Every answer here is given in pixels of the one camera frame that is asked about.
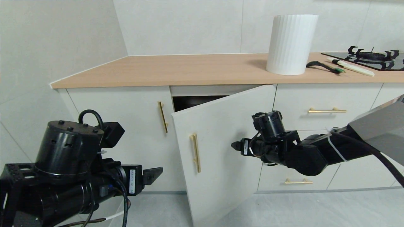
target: wooden countertop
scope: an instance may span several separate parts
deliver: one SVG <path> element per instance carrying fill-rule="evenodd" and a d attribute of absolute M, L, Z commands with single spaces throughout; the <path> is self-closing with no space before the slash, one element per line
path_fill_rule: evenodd
<path fill-rule="evenodd" d="M 311 53 L 309 61 L 327 56 Z M 171 86 L 214 84 L 404 83 L 402 71 L 377 71 L 374 77 L 346 70 L 340 76 L 322 67 L 298 76 L 267 72 L 267 54 L 161 55 L 125 57 L 51 84 L 52 88 Z"/>

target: white cylindrical vase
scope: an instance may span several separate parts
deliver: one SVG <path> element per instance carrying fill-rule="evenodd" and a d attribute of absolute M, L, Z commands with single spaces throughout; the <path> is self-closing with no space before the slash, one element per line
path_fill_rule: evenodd
<path fill-rule="evenodd" d="M 305 72 L 317 20 L 318 15 L 274 17 L 267 71 L 281 75 Z"/>

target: black glass stovetop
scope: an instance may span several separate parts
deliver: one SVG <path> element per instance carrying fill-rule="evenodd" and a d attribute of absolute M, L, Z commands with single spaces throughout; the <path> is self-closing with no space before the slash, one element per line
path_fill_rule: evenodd
<path fill-rule="evenodd" d="M 387 60 L 366 59 L 361 57 L 358 58 L 355 56 L 355 54 L 349 54 L 348 52 L 327 52 L 321 54 L 338 58 L 346 62 L 352 62 L 358 65 L 366 66 L 379 71 L 404 71 L 404 53 L 396 53 L 396 57 L 394 59 Z"/>

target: drawer handle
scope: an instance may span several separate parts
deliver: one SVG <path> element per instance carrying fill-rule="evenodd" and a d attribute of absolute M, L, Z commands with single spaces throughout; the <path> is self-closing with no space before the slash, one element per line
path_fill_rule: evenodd
<path fill-rule="evenodd" d="M 198 138 L 196 137 L 196 133 L 190 136 L 193 144 L 194 144 L 194 151 L 195 151 L 195 159 L 194 162 L 196 163 L 196 170 L 201 172 L 201 162 L 199 160 L 199 148 L 198 148 Z"/>
<path fill-rule="evenodd" d="M 338 109 L 334 107 L 332 110 L 315 110 L 314 108 L 310 108 L 307 111 L 309 114 L 333 114 L 333 113 L 346 113 L 347 111 L 344 109 Z"/>
<path fill-rule="evenodd" d="M 161 115 L 161 118 L 163 119 L 164 129 L 165 129 L 166 133 L 168 133 L 168 129 L 167 129 L 168 123 L 166 122 L 166 119 L 164 117 L 164 112 L 163 112 L 164 104 L 161 103 L 160 101 L 158 101 L 158 106 L 160 107 L 160 115 Z"/>
<path fill-rule="evenodd" d="M 303 181 L 290 181 L 286 178 L 285 184 L 312 184 L 312 181 L 308 181 L 307 178 L 303 178 Z"/>

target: grey floor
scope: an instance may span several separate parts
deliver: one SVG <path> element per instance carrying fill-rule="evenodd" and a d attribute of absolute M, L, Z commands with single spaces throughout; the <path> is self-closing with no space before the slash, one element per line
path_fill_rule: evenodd
<path fill-rule="evenodd" d="M 192 227 L 186 195 L 131 198 L 128 227 Z M 110 227 L 122 226 L 122 217 Z M 403 227 L 404 189 L 254 194 L 215 227 Z"/>

